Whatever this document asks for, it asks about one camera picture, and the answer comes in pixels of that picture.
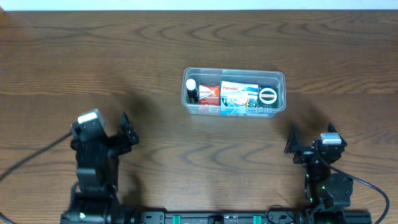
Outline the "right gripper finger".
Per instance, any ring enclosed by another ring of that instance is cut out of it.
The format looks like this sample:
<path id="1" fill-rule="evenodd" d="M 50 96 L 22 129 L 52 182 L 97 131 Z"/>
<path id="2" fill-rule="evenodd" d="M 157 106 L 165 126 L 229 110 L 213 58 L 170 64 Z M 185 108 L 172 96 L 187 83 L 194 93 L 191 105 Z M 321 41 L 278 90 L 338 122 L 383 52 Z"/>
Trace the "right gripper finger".
<path id="1" fill-rule="evenodd" d="M 328 133 L 338 133 L 338 131 L 336 130 L 336 128 L 334 127 L 333 123 L 330 122 L 328 123 Z M 343 146 L 347 146 L 347 142 L 343 139 L 343 137 L 340 135 L 341 139 L 342 139 L 342 143 L 341 145 Z"/>
<path id="2" fill-rule="evenodd" d="M 290 134 L 285 145 L 284 153 L 285 154 L 294 154 L 299 146 L 297 131 L 295 125 L 291 125 Z"/>

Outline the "clear plastic container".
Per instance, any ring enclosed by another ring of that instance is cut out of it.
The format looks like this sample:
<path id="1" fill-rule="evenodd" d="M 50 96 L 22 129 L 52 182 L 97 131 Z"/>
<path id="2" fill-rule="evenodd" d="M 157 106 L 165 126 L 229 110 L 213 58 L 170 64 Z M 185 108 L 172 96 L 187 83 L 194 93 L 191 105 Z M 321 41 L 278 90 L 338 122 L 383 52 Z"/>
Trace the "clear plastic container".
<path id="1" fill-rule="evenodd" d="M 188 100 L 185 82 L 194 79 L 198 86 L 198 102 L 191 104 Z M 199 104 L 200 85 L 219 85 L 221 82 L 236 82 L 256 84 L 259 86 L 271 86 L 278 89 L 279 105 L 276 110 L 266 113 L 223 113 L 221 106 Z M 192 114 L 220 115 L 220 116 L 251 116 L 260 118 L 271 118 L 286 107 L 285 75 L 282 72 L 264 70 L 237 70 L 227 68 L 187 68 L 184 71 L 182 83 L 182 104 Z"/>

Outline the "blue fever patch box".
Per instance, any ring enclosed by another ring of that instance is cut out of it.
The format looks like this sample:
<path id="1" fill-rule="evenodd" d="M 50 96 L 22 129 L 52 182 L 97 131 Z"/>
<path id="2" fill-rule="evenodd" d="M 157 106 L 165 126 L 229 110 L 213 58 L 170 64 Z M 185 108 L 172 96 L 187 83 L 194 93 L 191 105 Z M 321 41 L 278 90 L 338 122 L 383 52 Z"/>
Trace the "blue fever patch box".
<path id="1" fill-rule="evenodd" d="M 222 98 L 220 101 L 221 111 L 223 113 L 266 113 L 276 110 L 279 102 L 265 104 L 261 100 L 243 100 L 233 101 L 231 99 Z"/>

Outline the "black bottle white cap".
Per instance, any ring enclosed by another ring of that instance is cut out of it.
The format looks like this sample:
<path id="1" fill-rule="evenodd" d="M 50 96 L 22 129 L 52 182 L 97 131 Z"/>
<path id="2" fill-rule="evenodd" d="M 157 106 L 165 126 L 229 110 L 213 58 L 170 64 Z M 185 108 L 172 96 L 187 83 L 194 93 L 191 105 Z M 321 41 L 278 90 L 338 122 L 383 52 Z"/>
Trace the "black bottle white cap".
<path id="1" fill-rule="evenodd" d="M 191 104 L 198 102 L 198 86 L 194 79 L 190 78 L 185 82 L 188 100 Z"/>

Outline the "red Panadol box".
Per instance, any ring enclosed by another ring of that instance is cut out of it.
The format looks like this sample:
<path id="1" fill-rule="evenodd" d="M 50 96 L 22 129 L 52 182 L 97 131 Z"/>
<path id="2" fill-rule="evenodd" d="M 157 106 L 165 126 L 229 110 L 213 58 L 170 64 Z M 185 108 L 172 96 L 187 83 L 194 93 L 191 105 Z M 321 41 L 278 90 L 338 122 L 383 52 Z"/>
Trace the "red Panadol box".
<path id="1" fill-rule="evenodd" d="M 200 85 L 199 104 L 201 105 L 220 105 L 220 86 L 219 85 Z"/>

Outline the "white Panadol box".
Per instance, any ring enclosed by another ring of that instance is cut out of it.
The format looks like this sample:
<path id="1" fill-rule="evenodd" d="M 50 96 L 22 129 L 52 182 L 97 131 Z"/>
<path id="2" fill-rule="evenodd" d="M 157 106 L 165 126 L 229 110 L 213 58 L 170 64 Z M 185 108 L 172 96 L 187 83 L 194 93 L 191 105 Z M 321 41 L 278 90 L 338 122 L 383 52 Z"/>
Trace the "white Panadol box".
<path id="1" fill-rule="evenodd" d="M 221 82 L 220 99 L 227 98 L 233 101 L 248 99 L 257 100 L 258 85 L 236 82 Z"/>

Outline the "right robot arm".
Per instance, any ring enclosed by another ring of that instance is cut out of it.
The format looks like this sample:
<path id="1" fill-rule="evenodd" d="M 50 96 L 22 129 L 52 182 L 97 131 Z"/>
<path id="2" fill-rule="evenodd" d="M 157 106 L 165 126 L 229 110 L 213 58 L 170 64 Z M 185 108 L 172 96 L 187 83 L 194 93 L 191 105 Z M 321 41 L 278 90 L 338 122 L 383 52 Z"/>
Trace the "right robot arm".
<path id="1" fill-rule="evenodd" d="M 291 126 L 285 146 L 293 154 L 293 163 L 306 169 L 304 194 L 310 203 L 295 212 L 294 223 L 344 223 L 344 209 L 351 205 L 353 180 L 346 174 L 331 172 L 332 163 L 341 158 L 347 146 L 332 123 L 328 131 L 310 146 L 299 143 L 295 126 Z"/>

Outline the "green ointment box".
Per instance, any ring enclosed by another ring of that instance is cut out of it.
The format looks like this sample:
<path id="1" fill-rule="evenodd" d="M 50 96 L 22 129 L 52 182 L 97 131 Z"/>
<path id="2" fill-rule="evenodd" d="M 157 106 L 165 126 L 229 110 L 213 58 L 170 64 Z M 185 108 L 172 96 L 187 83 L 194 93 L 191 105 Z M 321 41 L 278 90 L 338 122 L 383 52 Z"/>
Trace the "green ointment box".
<path id="1" fill-rule="evenodd" d="M 257 103 L 259 108 L 277 108 L 279 105 L 278 89 L 271 86 L 259 86 Z"/>

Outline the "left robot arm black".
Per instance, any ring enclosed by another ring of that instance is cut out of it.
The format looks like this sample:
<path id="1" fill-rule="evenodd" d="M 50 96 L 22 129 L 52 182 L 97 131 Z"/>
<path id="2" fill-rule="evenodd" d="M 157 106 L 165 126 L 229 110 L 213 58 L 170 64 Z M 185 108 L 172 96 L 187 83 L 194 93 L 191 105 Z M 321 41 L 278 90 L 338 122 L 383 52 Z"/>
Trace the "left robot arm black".
<path id="1" fill-rule="evenodd" d="M 71 189 L 69 208 L 60 223 L 131 224 L 139 223 L 134 209 L 119 203 L 119 156 L 131 152 L 139 137 L 126 113 L 119 121 L 120 131 L 108 136 L 102 114 L 92 110 L 71 126 L 70 147 L 76 152 L 78 182 Z"/>

